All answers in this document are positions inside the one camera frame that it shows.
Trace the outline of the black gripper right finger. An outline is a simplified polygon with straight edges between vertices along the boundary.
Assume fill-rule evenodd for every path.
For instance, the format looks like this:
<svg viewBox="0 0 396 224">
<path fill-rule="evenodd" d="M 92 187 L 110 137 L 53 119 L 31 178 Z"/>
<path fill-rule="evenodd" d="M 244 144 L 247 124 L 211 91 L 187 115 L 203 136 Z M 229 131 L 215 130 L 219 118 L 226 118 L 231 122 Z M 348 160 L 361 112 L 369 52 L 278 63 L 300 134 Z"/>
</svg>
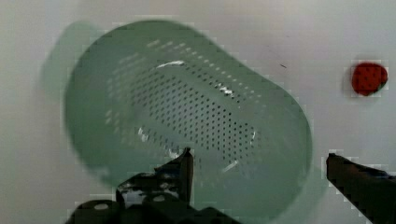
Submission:
<svg viewBox="0 0 396 224">
<path fill-rule="evenodd" d="M 326 176 L 373 224 L 395 224 L 394 175 L 330 153 Z"/>
</svg>

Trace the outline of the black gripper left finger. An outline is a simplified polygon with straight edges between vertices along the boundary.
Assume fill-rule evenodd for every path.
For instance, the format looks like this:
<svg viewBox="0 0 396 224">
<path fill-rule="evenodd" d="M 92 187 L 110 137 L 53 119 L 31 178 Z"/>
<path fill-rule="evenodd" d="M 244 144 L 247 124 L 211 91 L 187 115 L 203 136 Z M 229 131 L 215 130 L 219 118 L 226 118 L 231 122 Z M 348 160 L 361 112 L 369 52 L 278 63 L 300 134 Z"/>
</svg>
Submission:
<svg viewBox="0 0 396 224">
<path fill-rule="evenodd" d="M 185 147 L 171 161 L 155 167 L 151 173 L 139 173 L 120 183 L 116 188 L 116 201 L 123 208 L 142 204 L 149 195 L 170 194 L 182 202 L 191 199 L 193 156 Z"/>
</svg>

